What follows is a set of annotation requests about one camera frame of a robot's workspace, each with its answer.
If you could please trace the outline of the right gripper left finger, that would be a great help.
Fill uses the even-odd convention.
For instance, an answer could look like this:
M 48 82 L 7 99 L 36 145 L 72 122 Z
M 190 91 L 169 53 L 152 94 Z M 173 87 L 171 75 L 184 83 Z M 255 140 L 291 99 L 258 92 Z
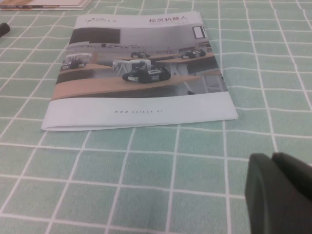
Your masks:
M 301 194 L 272 156 L 250 155 L 245 199 L 253 234 L 312 232 L 312 195 Z

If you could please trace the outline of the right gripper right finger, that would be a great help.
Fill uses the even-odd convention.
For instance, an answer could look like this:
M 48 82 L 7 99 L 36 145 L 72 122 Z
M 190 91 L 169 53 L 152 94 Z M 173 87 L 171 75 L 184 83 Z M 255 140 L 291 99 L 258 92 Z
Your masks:
M 285 153 L 274 153 L 272 160 L 301 194 L 312 194 L 312 167 L 310 165 Z

